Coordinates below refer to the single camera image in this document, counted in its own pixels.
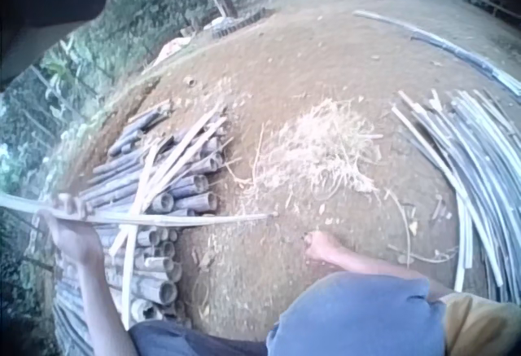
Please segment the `brown soil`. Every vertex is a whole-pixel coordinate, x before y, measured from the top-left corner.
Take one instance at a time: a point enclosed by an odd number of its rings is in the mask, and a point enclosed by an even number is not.
[[[390,188],[417,209],[418,234],[412,239],[412,250],[432,257],[435,249],[457,245],[453,193],[440,173],[399,134],[400,124],[389,114],[390,106],[398,103],[398,90],[423,101],[431,88],[444,99],[446,90],[488,88],[519,119],[517,105],[499,85],[451,54],[410,41],[409,34],[391,25],[356,18],[352,11],[366,9],[409,21],[490,58],[512,74],[521,72],[514,53],[519,50],[519,34],[462,0],[269,0],[265,5],[275,11],[269,18],[155,69],[152,74],[162,75],[162,80],[142,109],[171,98],[177,111],[159,128],[171,132],[224,97],[230,105],[230,136],[235,137],[228,159],[241,156],[231,167],[238,177],[249,178],[263,123],[269,121],[265,133],[269,135],[324,97],[354,99],[353,108],[384,135],[379,140],[381,164],[366,169],[382,191],[379,197]],[[182,82],[186,75],[195,77],[197,86],[186,88]],[[110,124],[114,130],[121,128],[114,120]],[[107,137],[103,141],[104,145],[95,146],[97,156],[110,143]],[[215,181],[222,213],[254,210],[242,208],[243,190],[229,173],[220,173]],[[430,225],[436,193],[444,197],[453,216]],[[393,262],[396,254],[387,245],[405,247],[404,225],[391,200],[379,204],[374,197],[340,191],[319,215],[321,202],[310,194],[301,192],[285,209],[287,197],[287,187],[280,187],[255,203],[260,210],[277,208],[280,216],[274,222],[182,233],[178,242],[185,271],[181,295],[191,305],[196,327],[220,336],[264,339],[288,305],[333,270],[306,265],[302,236],[307,231],[333,232],[357,251]],[[326,221],[329,218],[334,219],[332,224]],[[206,252],[215,256],[208,272],[198,273],[193,251],[199,257]],[[453,283],[455,260],[438,265],[415,262],[412,267],[445,285]],[[192,292],[196,279],[200,287]],[[465,287],[484,293],[479,254]],[[198,308],[204,299],[208,308]]]

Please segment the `bamboo shaving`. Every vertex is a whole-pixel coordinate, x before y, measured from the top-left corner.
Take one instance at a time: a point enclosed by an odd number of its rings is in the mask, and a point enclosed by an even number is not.
[[[300,182],[309,185],[318,199],[332,196],[339,187],[376,192],[374,180],[361,171],[364,165],[379,160],[374,139],[382,135],[373,134],[373,130],[351,109],[350,101],[325,99],[264,142],[260,138],[253,184],[246,196],[257,198],[282,185]]]

